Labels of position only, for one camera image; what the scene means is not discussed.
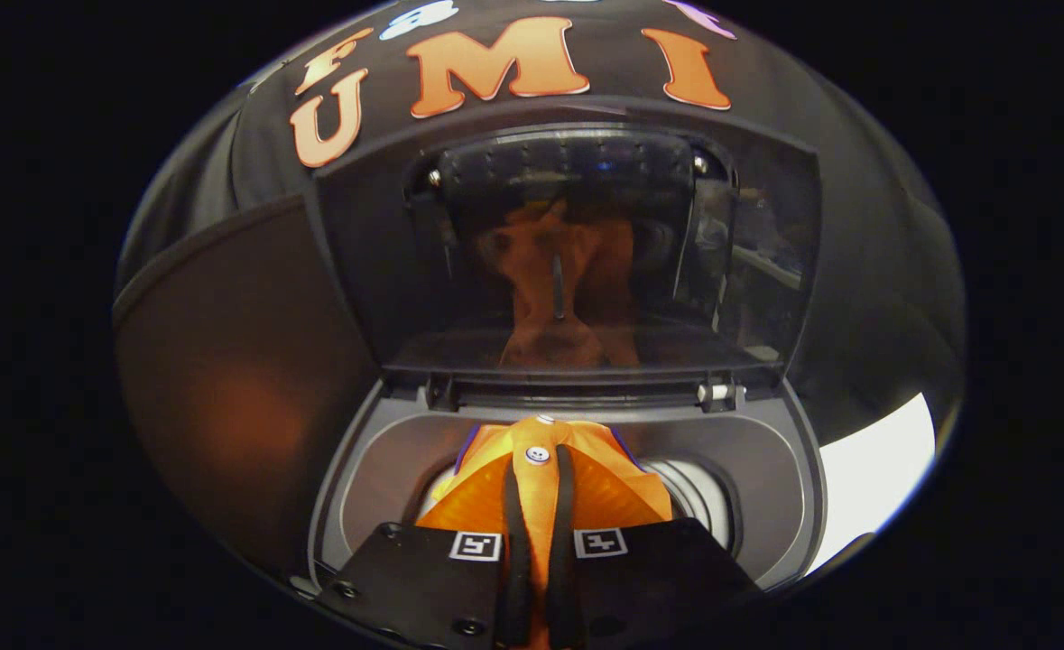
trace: metal screw head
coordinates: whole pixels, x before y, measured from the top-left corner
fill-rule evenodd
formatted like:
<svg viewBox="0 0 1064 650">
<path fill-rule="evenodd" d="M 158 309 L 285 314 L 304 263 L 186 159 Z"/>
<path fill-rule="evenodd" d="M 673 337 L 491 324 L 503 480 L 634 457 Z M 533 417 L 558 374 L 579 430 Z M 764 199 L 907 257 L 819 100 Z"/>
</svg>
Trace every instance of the metal screw head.
<svg viewBox="0 0 1064 650">
<path fill-rule="evenodd" d="M 395 539 L 396 536 L 399 536 L 399 533 L 402 530 L 403 527 L 399 526 L 399 523 L 388 521 L 379 527 L 379 534 L 383 535 L 384 538 Z"/>
<path fill-rule="evenodd" d="M 456 633 L 463 634 L 463 636 L 479 636 L 483 634 L 483 630 L 485 630 L 480 621 L 469 621 L 465 618 L 461 618 L 461 620 L 455 621 L 452 629 L 455 630 Z"/>
<path fill-rule="evenodd" d="M 360 595 L 358 588 L 354 588 L 354 584 L 347 581 L 339 581 L 332 585 L 332 588 L 338 593 L 343 598 L 354 598 Z"/>
</svg>

